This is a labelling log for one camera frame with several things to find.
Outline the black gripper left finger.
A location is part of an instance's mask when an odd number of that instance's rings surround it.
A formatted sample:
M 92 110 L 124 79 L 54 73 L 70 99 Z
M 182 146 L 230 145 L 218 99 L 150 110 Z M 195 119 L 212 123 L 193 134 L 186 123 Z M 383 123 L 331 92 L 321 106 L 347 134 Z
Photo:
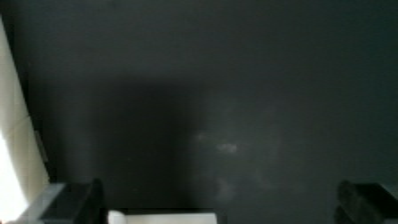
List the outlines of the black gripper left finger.
M 102 184 L 53 183 L 40 195 L 45 202 L 38 214 L 42 224 L 106 224 Z

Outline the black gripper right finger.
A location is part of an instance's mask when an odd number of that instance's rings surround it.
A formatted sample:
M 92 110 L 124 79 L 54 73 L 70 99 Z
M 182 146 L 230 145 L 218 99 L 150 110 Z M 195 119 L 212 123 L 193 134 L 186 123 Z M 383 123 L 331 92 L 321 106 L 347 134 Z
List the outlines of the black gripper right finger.
M 342 181 L 337 202 L 333 224 L 398 224 L 398 184 Z

